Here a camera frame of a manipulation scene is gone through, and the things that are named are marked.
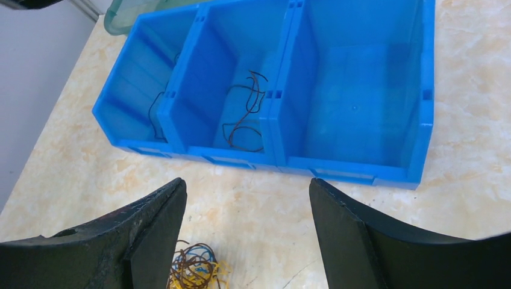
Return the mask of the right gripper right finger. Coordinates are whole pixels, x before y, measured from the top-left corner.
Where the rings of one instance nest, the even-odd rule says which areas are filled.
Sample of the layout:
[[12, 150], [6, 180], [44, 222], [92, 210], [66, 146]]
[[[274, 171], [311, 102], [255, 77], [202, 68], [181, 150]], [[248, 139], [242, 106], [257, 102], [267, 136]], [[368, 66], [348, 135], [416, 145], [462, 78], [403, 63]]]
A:
[[510, 234], [428, 231], [313, 178], [310, 204], [330, 288], [509, 288]]

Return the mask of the blue three-compartment bin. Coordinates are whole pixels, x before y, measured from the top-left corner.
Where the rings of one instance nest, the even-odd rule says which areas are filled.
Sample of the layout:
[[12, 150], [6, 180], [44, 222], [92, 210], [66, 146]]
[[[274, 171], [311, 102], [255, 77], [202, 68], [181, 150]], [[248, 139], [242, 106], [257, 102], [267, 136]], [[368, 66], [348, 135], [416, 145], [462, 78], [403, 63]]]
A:
[[434, 1], [209, 1], [141, 14], [93, 106], [124, 151], [414, 190]]

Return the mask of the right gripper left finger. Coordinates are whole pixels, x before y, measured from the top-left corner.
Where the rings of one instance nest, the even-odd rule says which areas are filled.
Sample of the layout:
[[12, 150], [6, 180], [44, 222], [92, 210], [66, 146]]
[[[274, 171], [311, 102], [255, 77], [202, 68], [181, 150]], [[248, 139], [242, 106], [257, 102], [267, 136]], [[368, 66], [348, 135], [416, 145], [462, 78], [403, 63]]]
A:
[[166, 288], [187, 202], [176, 178], [51, 237], [1, 243], [2, 288]]

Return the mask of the teal transparent plastic tub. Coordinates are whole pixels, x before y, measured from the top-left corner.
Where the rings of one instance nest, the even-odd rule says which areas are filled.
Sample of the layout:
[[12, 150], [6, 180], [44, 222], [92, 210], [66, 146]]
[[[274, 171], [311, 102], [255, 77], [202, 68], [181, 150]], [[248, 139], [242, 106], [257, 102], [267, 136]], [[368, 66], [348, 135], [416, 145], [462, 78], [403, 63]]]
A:
[[202, 0], [114, 0], [104, 17], [104, 28], [113, 36], [129, 34], [138, 15], [204, 2]]

